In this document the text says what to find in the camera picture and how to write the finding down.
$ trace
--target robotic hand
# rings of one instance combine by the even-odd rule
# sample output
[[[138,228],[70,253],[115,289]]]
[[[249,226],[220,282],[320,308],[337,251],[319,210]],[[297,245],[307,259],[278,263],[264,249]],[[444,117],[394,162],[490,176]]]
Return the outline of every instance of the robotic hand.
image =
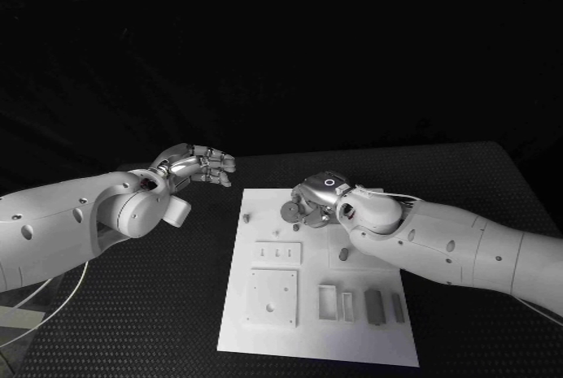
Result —
[[[148,169],[111,172],[0,198],[0,292],[53,278],[163,219],[177,228],[190,204],[173,194],[194,181],[231,186],[235,159],[179,144]]]
[[[496,290],[563,315],[563,240],[516,231],[456,207],[350,187],[335,172],[297,185],[290,223],[339,223],[363,254],[434,282]]]

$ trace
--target table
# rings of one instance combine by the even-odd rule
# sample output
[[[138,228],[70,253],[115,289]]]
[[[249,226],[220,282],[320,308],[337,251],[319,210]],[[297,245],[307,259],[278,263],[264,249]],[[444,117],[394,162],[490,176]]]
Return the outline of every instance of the table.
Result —
[[[229,189],[193,183],[180,193],[192,204],[184,226],[160,222],[92,260],[72,302],[34,337],[18,376],[563,376],[561,327],[511,296],[408,272],[420,369],[216,352],[242,189],[291,188],[330,169],[363,186],[560,237],[492,142],[241,157]],[[67,272],[53,309],[80,271]]]

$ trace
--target textured table mat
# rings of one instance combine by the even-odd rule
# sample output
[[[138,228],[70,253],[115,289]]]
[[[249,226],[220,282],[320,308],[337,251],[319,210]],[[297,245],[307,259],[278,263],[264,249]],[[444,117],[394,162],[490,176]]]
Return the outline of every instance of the textured table mat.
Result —
[[[121,166],[127,171],[150,162]],[[560,236],[495,143],[278,154],[236,159],[229,189],[192,183],[184,226],[160,222],[91,262],[72,302],[40,329],[20,377],[563,376],[563,328],[492,291],[402,273],[421,368],[216,352],[244,188],[290,188],[332,169],[365,187],[457,206]],[[53,309],[76,284],[67,272]]]

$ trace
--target cable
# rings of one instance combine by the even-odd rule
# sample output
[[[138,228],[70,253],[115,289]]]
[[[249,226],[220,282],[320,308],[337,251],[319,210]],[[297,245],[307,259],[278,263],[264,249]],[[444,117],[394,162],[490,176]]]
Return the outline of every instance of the cable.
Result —
[[[62,305],[57,307],[56,311],[31,327],[15,339],[11,339],[8,342],[3,343],[0,345],[0,348],[3,348],[7,344],[11,344],[14,341],[20,340],[24,336],[27,336],[33,330],[37,329],[39,326],[43,325],[44,322],[50,320],[52,317],[59,313],[59,310],[65,307],[65,304],[70,301],[73,294],[76,293],[78,287],[82,284],[82,279],[85,278],[85,270],[88,268],[88,262],[83,263],[83,270],[82,270],[82,276],[79,277],[76,287],[73,288],[73,291],[70,292],[70,295],[66,297],[66,300],[62,302]]]
[[[53,280],[53,278],[50,278],[41,285],[40,287],[37,288],[36,291],[33,291],[30,294],[28,294],[28,297],[3,314],[3,316],[0,316],[0,323],[4,319],[7,319],[11,314],[14,313],[14,311],[17,310],[17,308],[34,297],[34,295],[37,295],[37,293],[44,289],[44,286],[49,284],[49,282]]]
[[[415,201],[421,201],[420,198],[412,197],[410,195],[404,195],[401,193],[381,193],[378,191],[371,191],[369,189],[365,189],[361,185],[355,185],[355,188],[359,189],[361,191],[365,191],[366,193],[375,193],[376,195],[385,195],[388,197],[405,197],[414,199]]]
[[[519,299],[518,297],[514,297],[535,313],[540,313],[545,318],[548,318],[555,324],[558,324],[561,327],[563,327],[563,323],[554,319],[553,317],[550,317],[542,311],[540,311],[540,309],[535,309],[522,299]]]

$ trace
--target white wire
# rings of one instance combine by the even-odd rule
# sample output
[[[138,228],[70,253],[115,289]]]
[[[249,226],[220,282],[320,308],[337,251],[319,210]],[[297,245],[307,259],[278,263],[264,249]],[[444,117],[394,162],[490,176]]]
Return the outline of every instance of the white wire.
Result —
[[[421,201],[420,198],[412,197],[410,195],[404,195],[401,193],[381,193],[379,191],[371,191],[369,189],[365,189],[361,185],[356,185],[355,188],[361,191],[366,191],[368,193],[375,193],[376,195],[386,195],[388,197],[405,197],[414,199],[415,201]]]
[[[49,282],[53,280],[53,278],[50,278],[41,285],[40,287],[37,288],[36,291],[33,291],[30,294],[28,294],[28,297],[3,314],[3,316],[0,316],[0,323],[3,322],[3,320],[5,320],[14,313],[14,311],[17,310],[17,308],[34,297],[34,295],[37,295],[37,293],[44,289],[44,286],[49,284]]]
[[[47,322],[52,317],[54,317],[54,315],[59,313],[59,310],[65,307],[65,304],[70,301],[70,298],[72,298],[73,294],[76,293],[78,287],[82,283],[82,279],[85,278],[85,269],[86,268],[88,268],[88,262],[85,262],[85,264],[83,264],[82,276],[79,277],[76,287],[73,288],[70,295],[67,296],[66,300],[62,302],[62,305],[59,306],[56,311],[34,325],[34,327],[31,327],[18,337],[15,337],[15,339],[11,339],[7,343],[3,343],[0,345],[0,348],[3,348],[7,344],[11,344],[14,341],[20,340],[24,336],[27,336],[31,333],[31,331],[36,330],[37,327],[41,326],[43,323]]]
[[[538,309],[535,309],[522,299],[519,299],[518,297],[514,297],[535,313],[540,313],[545,318],[548,318],[555,324],[558,324],[561,327],[563,327],[563,323],[554,319],[553,317],[550,317],[542,311],[540,311]]]

